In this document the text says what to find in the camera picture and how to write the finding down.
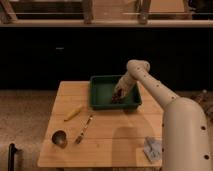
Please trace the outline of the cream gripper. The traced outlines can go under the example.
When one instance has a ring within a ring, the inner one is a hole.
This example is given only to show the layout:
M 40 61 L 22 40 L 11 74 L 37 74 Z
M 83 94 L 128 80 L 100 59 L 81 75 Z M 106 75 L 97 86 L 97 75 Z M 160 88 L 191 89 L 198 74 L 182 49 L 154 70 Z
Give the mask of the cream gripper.
M 135 86 L 136 80 L 129 74 L 123 75 L 115 86 L 114 93 L 121 98 L 126 97 Z

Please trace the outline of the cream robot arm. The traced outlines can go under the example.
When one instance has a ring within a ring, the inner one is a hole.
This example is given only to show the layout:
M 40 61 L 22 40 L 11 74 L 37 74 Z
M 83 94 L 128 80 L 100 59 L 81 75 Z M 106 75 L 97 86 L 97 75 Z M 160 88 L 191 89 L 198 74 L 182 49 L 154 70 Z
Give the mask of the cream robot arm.
M 113 102 L 123 100 L 139 82 L 163 109 L 162 171 L 213 171 L 207 119 L 194 100 L 177 95 L 149 74 L 145 60 L 129 60 Z

